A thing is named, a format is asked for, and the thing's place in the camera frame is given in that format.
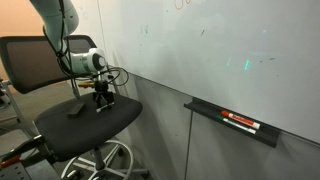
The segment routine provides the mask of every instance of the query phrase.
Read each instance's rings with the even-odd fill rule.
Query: whiteboard
[[[320,1],[98,4],[113,65],[320,142]]]

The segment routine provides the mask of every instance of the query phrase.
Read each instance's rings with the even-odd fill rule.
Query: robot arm
[[[88,53],[74,54],[68,52],[63,40],[77,28],[78,14],[70,0],[30,0],[44,21],[44,33],[57,57],[73,73],[96,73],[107,69],[104,52],[91,48]]]

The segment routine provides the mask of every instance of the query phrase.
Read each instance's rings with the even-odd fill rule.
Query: marker
[[[227,118],[224,118],[224,117],[222,117],[222,116],[216,116],[216,118],[218,118],[218,119],[220,119],[220,120],[222,120],[222,121],[224,121],[224,122],[226,122],[226,123],[229,123],[229,124],[231,124],[231,125],[233,125],[233,126],[236,126],[236,127],[240,128],[240,129],[243,129],[243,130],[245,130],[245,131],[247,131],[247,132],[249,132],[249,133],[256,134],[256,130],[253,130],[253,129],[251,129],[251,128],[247,128],[247,127],[241,126],[240,124],[237,124],[237,123],[235,123],[235,122],[233,122],[233,121],[230,121],[230,120],[227,119]]]
[[[258,124],[256,122],[253,122],[253,121],[250,121],[250,120],[248,120],[246,118],[234,115],[232,113],[229,113],[228,111],[221,111],[221,114],[224,117],[230,117],[230,118],[232,118],[232,119],[234,119],[236,121],[239,121],[239,122],[241,122],[243,124],[251,126],[251,127],[255,128],[255,129],[259,129],[260,128],[260,124]]]

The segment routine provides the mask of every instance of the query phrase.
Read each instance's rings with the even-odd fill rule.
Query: office chair
[[[90,48],[96,47],[90,37],[84,35],[70,36],[69,41],[73,53],[88,52]],[[0,54],[12,85],[20,93],[28,93],[69,79],[60,69],[45,37],[2,37]],[[47,159],[50,162],[64,162],[73,158],[63,171],[62,178],[69,174],[72,165],[92,170],[90,179],[105,177],[108,173],[124,179],[128,179],[131,172],[148,173],[146,169],[133,170],[133,155],[130,148],[119,141],[110,140],[138,117],[142,111],[142,104],[119,94],[113,93],[113,95],[115,104],[111,109],[100,113],[96,112],[92,94],[85,94],[80,100],[74,98],[49,108],[34,120],[38,133],[44,139]],[[77,118],[69,118],[68,111],[79,101],[85,103],[83,112]],[[116,144],[116,146],[103,159],[100,150],[106,144]],[[123,149],[130,155],[128,170],[111,169],[109,165],[112,159]],[[89,151],[95,162],[79,157]]]

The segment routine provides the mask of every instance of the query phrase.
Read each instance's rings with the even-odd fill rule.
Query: floor
[[[32,124],[32,121],[40,112],[44,111],[45,109],[55,104],[58,104],[61,101],[73,98],[71,88],[67,83],[54,84],[54,85],[33,91],[28,94],[14,93],[13,96],[28,126],[34,132],[36,131]],[[15,111],[13,110],[12,107],[10,107],[7,110],[0,111],[0,134],[1,133],[3,134],[4,132],[6,132],[6,130],[12,130],[12,129],[21,127],[20,124],[17,123],[16,119],[9,120],[9,121],[1,120],[14,115],[15,115]],[[105,148],[102,151],[102,154],[104,155],[107,154],[110,151],[110,149],[111,147]],[[92,159],[89,153],[84,154],[83,157]],[[126,168],[127,162],[128,162],[128,158],[125,153],[123,156],[121,157],[117,156],[115,158],[114,165],[118,168]],[[59,163],[55,163],[53,167],[58,172],[58,174],[61,174],[66,164],[67,162],[62,162],[62,163],[59,162]],[[135,162],[134,168],[141,168],[141,166],[138,164],[138,162]],[[87,179],[87,177],[89,177],[89,174],[87,172],[83,172],[83,174],[84,174],[83,179]],[[140,175],[137,175],[137,176],[133,176],[130,179],[152,180],[152,177],[148,176],[148,177],[142,178]]]

